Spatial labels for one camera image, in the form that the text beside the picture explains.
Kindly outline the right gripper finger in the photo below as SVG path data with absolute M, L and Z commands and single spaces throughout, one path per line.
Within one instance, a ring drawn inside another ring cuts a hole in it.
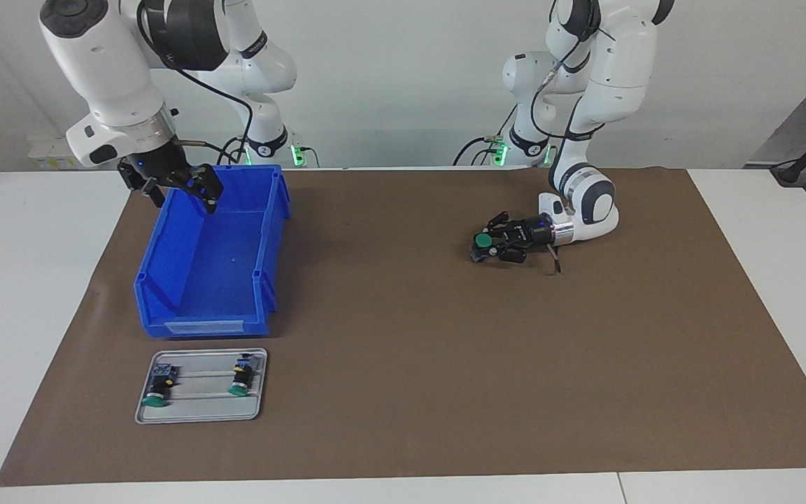
M 159 181 L 153 176 L 144 176 L 139 190 L 157 207 L 161 209 L 165 203 L 165 195 L 161 191 Z
M 190 169 L 190 195 L 197 197 L 208 214 L 214 214 L 224 185 L 211 164 L 201 164 Z

